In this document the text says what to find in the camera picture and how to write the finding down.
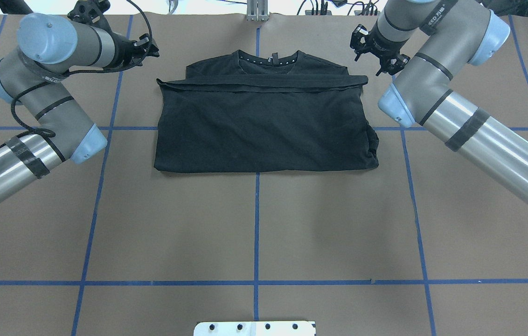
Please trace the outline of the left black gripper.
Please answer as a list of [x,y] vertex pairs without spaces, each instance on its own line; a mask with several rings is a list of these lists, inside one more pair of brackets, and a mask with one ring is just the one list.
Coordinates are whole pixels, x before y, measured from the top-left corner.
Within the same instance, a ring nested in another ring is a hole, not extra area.
[[78,0],[67,14],[68,19],[79,25],[89,26],[97,36],[97,61],[143,61],[145,57],[159,57],[159,49],[153,40],[150,23],[142,9],[132,0],[127,1],[138,10],[147,26],[147,33],[138,40],[129,40],[112,30],[105,17],[111,4],[108,0]]

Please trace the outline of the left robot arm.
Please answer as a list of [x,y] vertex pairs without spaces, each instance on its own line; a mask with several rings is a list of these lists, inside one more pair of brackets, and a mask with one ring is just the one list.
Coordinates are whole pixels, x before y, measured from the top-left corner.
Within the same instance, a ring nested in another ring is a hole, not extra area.
[[0,145],[0,203],[71,160],[81,164],[108,140],[63,81],[76,74],[110,74],[142,66],[159,49],[147,32],[136,40],[114,32],[108,0],[79,0],[66,17],[29,13],[17,46],[0,60],[0,98],[23,132]]

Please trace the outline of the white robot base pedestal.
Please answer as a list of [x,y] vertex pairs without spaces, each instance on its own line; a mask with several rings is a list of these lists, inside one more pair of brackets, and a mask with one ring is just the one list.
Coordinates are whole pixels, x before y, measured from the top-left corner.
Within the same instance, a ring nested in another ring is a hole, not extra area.
[[194,336],[315,336],[311,321],[231,321],[200,322]]

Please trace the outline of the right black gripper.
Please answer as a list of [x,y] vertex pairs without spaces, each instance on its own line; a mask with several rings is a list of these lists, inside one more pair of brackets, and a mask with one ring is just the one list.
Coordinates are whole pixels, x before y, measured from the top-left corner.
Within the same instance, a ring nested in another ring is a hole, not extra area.
[[364,25],[357,25],[350,40],[350,48],[355,53],[357,62],[362,55],[370,53],[377,57],[380,68],[375,74],[396,75],[409,64],[411,57],[401,53],[405,41],[391,41],[385,38],[376,26],[368,30]]

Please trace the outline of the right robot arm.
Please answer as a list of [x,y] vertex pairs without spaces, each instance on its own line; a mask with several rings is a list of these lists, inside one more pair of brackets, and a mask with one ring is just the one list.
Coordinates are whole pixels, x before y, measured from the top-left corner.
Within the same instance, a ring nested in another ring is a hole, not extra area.
[[528,140],[466,97],[454,81],[507,42],[509,24],[475,0],[389,0],[351,33],[356,59],[377,58],[393,79],[377,105],[401,127],[420,126],[528,206]]

